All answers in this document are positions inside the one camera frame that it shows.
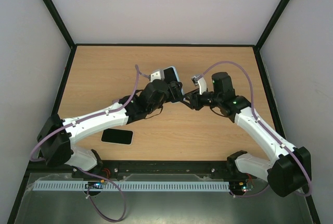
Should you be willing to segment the black smartphone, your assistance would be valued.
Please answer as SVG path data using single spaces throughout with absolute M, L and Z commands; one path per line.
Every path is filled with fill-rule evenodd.
M 168 85 L 171 81 L 179 81 L 179 76 L 177 74 L 176 68 L 174 66 L 170 66 L 164 69 L 165 83 Z

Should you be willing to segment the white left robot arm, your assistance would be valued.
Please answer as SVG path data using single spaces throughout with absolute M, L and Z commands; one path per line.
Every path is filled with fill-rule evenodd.
M 98 164 L 98 154 L 79 147 L 79 141 L 106 129 L 146 119 L 164 103 L 175 102 L 182 96 L 181 82 L 155 79 L 144 89 L 134 90 L 131 95 L 93 113 L 65 119 L 58 114 L 51 115 L 37 136 L 42 160 L 51 168 L 69 165 L 90 171 Z

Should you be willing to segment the light blue phone case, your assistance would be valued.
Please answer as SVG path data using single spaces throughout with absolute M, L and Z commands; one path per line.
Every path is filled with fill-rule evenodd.
M 183 84 L 180 81 L 177 70 L 174 66 L 162 70 L 162 84 L 164 91 L 164 103 L 177 103 L 183 100 Z

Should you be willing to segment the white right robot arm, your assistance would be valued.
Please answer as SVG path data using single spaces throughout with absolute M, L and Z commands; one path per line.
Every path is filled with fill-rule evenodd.
M 192 77 L 197 89 L 184 98 L 194 110 L 218 108 L 223 117 L 245 130 L 260 146 L 268 159 L 254 157 L 243 151 L 229 157 L 227 173 L 238 178 L 248 173 L 268 183 L 279 196 L 285 197 L 311 182 L 311 156 L 305 148 L 297 148 L 272 129 L 244 97 L 236 95 L 231 77 L 218 72 L 211 77 L 213 91 L 208 91 L 203 75 Z

